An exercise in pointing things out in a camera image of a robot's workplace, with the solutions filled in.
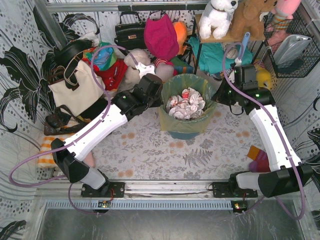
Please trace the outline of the yellow trash bag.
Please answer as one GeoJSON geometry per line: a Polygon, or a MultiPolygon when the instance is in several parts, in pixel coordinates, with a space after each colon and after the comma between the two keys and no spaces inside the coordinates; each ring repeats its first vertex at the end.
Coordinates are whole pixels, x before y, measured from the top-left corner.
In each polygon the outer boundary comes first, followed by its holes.
{"type": "Polygon", "coordinates": [[[203,133],[216,108],[215,87],[195,74],[179,74],[163,84],[160,129],[179,134],[203,133]]]}

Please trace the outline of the teal trash bin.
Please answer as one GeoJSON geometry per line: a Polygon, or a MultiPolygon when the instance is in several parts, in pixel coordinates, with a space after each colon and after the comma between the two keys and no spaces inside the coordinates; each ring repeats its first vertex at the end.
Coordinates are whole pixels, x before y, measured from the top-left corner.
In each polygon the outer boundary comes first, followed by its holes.
{"type": "Polygon", "coordinates": [[[195,138],[196,136],[202,134],[203,132],[177,132],[177,131],[168,131],[168,133],[171,135],[174,139],[179,140],[191,140],[195,138]]]}

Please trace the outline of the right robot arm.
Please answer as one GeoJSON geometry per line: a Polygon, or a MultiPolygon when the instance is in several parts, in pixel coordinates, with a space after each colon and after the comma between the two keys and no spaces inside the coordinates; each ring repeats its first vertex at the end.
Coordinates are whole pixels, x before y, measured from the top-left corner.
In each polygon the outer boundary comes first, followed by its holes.
{"type": "Polygon", "coordinates": [[[302,163],[279,121],[275,100],[270,90],[258,86],[252,64],[236,66],[231,76],[223,79],[212,100],[231,107],[238,104],[254,123],[263,142],[269,172],[239,172],[230,177],[243,190],[261,191],[270,198],[302,191],[313,174],[312,167],[302,163]]]}

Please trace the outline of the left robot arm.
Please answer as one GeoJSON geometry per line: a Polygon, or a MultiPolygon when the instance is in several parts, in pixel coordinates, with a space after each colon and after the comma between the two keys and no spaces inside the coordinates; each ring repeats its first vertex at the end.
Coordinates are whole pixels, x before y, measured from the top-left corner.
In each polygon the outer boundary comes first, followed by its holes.
{"type": "Polygon", "coordinates": [[[151,73],[144,75],[130,90],[115,95],[110,106],[94,120],[64,141],[56,138],[51,143],[53,159],[71,183],[81,182],[102,196],[109,192],[110,181],[84,159],[111,132],[126,124],[146,109],[161,105],[162,80],[151,73]]]}

